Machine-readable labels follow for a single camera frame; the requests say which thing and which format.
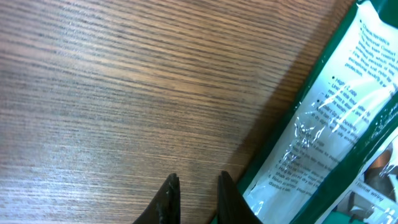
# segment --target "transparent plastic wrap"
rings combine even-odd
[[[376,153],[375,145],[398,126],[398,29],[380,19],[375,2],[380,1],[358,1],[350,9],[282,120],[283,128],[238,184],[264,223],[321,223]],[[393,158],[393,150],[388,152]],[[352,166],[341,166],[355,155]],[[392,183],[398,169],[383,169],[389,168],[366,171],[364,183]],[[341,184],[334,190],[336,174]]]

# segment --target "wooden table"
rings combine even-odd
[[[205,223],[350,1],[0,1],[0,223]]]

